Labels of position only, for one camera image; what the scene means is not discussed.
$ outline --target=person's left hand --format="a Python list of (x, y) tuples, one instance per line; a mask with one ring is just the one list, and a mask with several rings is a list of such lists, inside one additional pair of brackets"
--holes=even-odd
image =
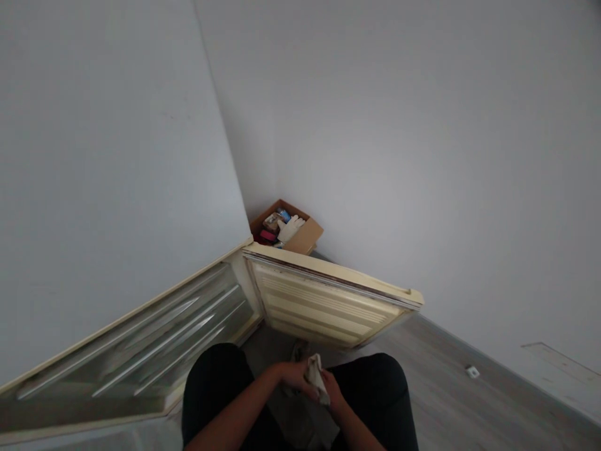
[(305, 380), (305, 371), (309, 367), (309, 360), (300, 362), (280, 362), (275, 364), (281, 380), (296, 390), (304, 393), (308, 398), (319, 402), (317, 389)]

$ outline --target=cardboard box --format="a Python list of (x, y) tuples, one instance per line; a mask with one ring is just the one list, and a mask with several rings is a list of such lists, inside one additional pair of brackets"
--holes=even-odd
[(254, 234), (259, 234), (263, 229), (263, 221), (266, 220), (267, 216), (271, 215), (279, 207), (286, 210), (290, 216), (298, 215), (303, 218), (305, 224), (296, 232), (296, 235), (286, 243), (284, 249), (297, 254), (309, 255), (313, 249), (317, 247), (317, 240), (324, 232), (324, 229), (308, 214), (300, 211), (298, 208), (284, 202), (282, 199), (278, 200), (271, 207), (261, 213), (255, 220), (250, 223), (250, 231)]

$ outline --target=blue package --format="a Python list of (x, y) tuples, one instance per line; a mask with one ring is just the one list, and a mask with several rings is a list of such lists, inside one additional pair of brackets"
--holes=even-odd
[(285, 222), (286, 224), (288, 224), (288, 221), (290, 221), (290, 220), (292, 219), (292, 218), (290, 217), (290, 215), (288, 214), (288, 212), (287, 212), (286, 210), (284, 210), (283, 208), (281, 208), (281, 207), (277, 209), (277, 212), (279, 213), (279, 215), (280, 215), (281, 217), (283, 217), (283, 218), (284, 218), (284, 222)]

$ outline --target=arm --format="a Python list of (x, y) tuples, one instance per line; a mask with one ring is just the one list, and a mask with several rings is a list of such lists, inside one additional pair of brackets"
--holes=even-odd
[(385, 451), (377, 438), (348, 405), (340, 392), (334, 375), (326, 370), (323, 370), (321, 375), (327, 394), (330, 396), (330, 413), (340, 427), (349, 448), (352, 451)]
[(280, 382), (317, 400), (314, 389), (303, 378), (306, 369), (307, 361), (276, 363), (267, 368), (194, 437), (185, 451), (239, 449)]

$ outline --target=wooden floor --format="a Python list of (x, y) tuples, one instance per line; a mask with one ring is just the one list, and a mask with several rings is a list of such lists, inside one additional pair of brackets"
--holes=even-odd
[[(243, 349), (258, 373), (273, 362), (287, 360), (293, 342), (264, 327)], [(409, 383), (421, 450), (601, 450), (601, 429), (421, 316), (359, 351), (312, 349), (322, 355), (326, 366), (378, 352), (395, 357)], [(465, 374), (467, 364), (480, 371), (478, 379)], [(312, 425), (302, 408), (280, 393), (269, 405), (293, 444), (306, 445)], [(328, 423), (326, 412), (308, 409), (311, 414), (305, 417), (313, 418), (317, 438), (327, 445), (336, 434), (334, 424)]]

